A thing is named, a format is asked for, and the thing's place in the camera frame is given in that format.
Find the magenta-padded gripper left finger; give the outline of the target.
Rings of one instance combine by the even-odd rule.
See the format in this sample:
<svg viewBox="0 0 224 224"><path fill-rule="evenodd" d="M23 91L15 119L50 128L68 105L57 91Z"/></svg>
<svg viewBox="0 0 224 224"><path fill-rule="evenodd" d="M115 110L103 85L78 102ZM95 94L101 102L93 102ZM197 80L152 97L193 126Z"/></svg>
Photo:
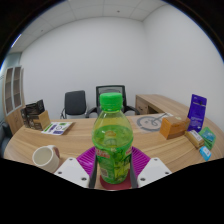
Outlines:
<svg viewBox="0 0 224 224"><path fill-rule="evenodd" d="M97 176L97 159L92 147L77 158L69 157L55 172L55 175L78 186L93 189Z"/></svg>

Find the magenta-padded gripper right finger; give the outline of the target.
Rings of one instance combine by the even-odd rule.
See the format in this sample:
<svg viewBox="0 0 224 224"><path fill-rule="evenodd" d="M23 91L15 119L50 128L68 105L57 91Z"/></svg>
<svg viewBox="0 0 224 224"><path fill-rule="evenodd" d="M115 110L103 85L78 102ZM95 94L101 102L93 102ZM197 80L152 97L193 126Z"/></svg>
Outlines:
<svg viewBox="0 0 224 224"><path fill-rule="evenodd" d="M171 171L159 158L150 158L141 150L132 148L130 180L133 188L146 186L170 174Z"/></svg>

